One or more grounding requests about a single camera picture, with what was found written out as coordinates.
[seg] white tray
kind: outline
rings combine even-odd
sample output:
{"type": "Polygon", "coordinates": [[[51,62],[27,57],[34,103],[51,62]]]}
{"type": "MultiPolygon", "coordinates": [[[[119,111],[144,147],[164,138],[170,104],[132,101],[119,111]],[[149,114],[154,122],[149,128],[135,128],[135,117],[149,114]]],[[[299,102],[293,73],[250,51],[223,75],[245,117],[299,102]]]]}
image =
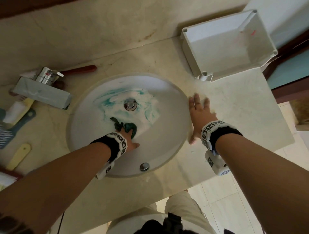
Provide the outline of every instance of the white tray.
{"type": "Polygon", "coordinates": [[[257,10],[183,28],[180,37],[194,76],[211,82],[261,67],[278,54],[257,10]]]}

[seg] sink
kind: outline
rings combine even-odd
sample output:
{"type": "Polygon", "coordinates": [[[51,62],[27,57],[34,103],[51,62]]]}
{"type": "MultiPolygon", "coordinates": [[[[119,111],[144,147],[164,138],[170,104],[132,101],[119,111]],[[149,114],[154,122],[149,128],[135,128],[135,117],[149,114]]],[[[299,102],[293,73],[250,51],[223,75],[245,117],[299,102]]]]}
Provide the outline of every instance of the sink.
{"type": "Polygon", "coordinates": [[[191,127],[188,99],[174,84],[153,74],[116,76],[99,84],[77,105],[68,122],[69,149],[77,150],[114,132],[111,117],[137,126],[133,142],[140,147],[116,160],[109,177],[145,173],[140,169],[143,163],[149,165],[147,171],[161,167],[178,152],[191,127]]]}

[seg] beige countertop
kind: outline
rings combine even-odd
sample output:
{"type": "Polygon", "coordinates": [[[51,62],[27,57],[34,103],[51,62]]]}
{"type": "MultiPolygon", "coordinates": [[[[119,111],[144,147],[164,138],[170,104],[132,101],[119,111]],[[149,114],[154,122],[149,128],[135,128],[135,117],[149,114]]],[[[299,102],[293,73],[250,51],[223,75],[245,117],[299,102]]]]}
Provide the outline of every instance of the beige countertop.
{"type": "MultiPolygon", "coordinates": [[[[237,126],[245,137],[271,151],[294,142],[260,69],[213,83],[197,80],[183,55],[179,38],[158,41],[76,67],[89,64],[97,65],[97,71],[65,78],[67,91],[74,95],[67,111],[34,103],[36,117],[0,151],[2,165],[9,162],[22,143],[30,143],[32,151],[17,168],[21,173],[68,153],[66,124],[76,104],[97,83],[122,73],[157,74],[177,85],[187,96],[198,92],[201,98],[209,97],[211,109],[219,119],[237,126]]],[[[7,109],[12,104],[13,98],[4,94],[10,87],[0,87],[1,108],[7,109]]],[[[82,233],[210,179],[215,175],[205,159],[205,150],[201,142],[190,146],[186,141],[167,164],[155,171],[132,178],[94,178],[65,211],[60,233],[82,233]]]]}

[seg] green cloth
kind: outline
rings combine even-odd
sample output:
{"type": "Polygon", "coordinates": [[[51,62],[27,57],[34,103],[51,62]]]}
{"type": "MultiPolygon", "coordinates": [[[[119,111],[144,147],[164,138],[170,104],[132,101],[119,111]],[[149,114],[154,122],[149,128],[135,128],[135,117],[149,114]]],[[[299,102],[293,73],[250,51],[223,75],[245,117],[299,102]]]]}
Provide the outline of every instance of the green cloth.
{"type": "Polygon", "coordinates": [[[114,124],[115,129],[119,132],[121,131],[122,128],[125,129],[126,133],[128,133],[131,129],[133,129],[132,136],[131,136],[131,139],[133,139],[133,137],[135,136],[137,132],[137,126],[134,123],[123,123],[123,122],[119,123],[119,121],[114,117],[112,117],[111,120],[115,122],[114,124]]]}

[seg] chrome faucet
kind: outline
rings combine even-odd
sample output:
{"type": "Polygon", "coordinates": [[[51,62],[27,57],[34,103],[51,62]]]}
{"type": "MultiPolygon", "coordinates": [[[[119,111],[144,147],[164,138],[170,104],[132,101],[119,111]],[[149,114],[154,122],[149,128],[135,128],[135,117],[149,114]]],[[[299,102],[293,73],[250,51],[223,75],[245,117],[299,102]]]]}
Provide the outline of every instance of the chrome faucet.
{"type": "Polygon", "coordinates": [[[13,92],[67,110],[72,100],[72,94],[51,86],[54,81],[63,76],[56,70],[43,67],[38,73],[31,76],[21,76],[13,92]]]}

